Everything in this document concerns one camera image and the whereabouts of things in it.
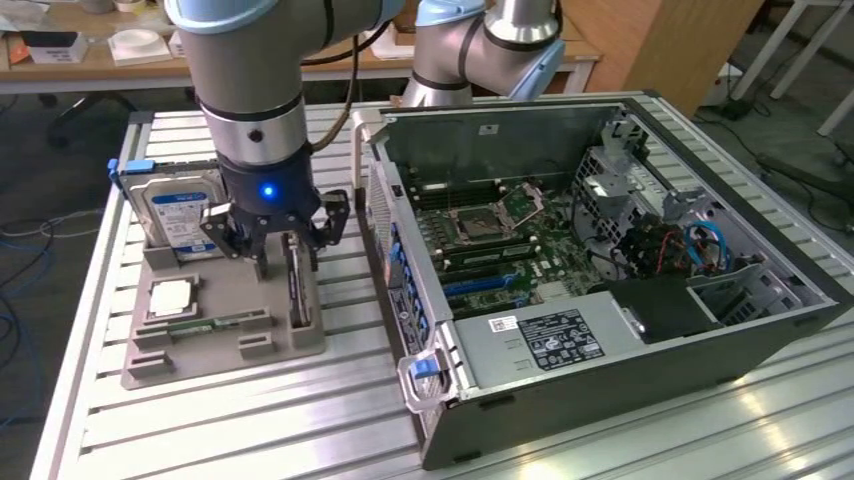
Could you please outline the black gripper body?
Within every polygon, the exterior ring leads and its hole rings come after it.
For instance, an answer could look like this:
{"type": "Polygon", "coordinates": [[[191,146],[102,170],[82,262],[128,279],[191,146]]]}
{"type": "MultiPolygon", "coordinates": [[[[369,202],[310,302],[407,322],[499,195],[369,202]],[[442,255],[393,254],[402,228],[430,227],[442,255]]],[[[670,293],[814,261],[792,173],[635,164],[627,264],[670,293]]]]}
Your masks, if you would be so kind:
{"type": "Polygon", "coordinates": [[[320,207],[311,170],[311,148],[302,147],[272,164],[242,164],[218,155],[230,199],[258,216],[292,215],[307,222],[320,207]]]}

